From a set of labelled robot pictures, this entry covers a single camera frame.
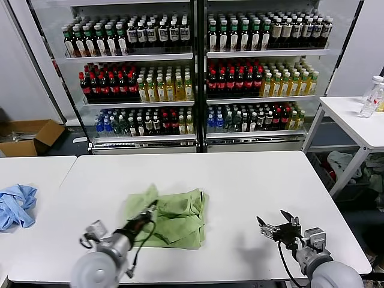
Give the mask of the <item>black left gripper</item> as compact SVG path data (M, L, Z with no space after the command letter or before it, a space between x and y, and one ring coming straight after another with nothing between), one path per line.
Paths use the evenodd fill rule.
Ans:
M128 220L121 229L121 233L130 239L135 239L143 230L144 226L152 221L152 214L156 211L157 205L158 201L154 200L148 205L147 210L140 212L133 219Z

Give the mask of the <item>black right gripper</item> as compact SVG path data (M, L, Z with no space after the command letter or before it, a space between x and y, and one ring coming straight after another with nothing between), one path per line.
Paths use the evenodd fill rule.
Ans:
M273 226L266 224L259 216L256 217L260 227L260 232L265 237L273 239L275 242L282 242L284 245L291 245L296 238L301 237L302 227L299 225L299 218L294 217L291 213L280 210L282 216L287 220L286 223Z

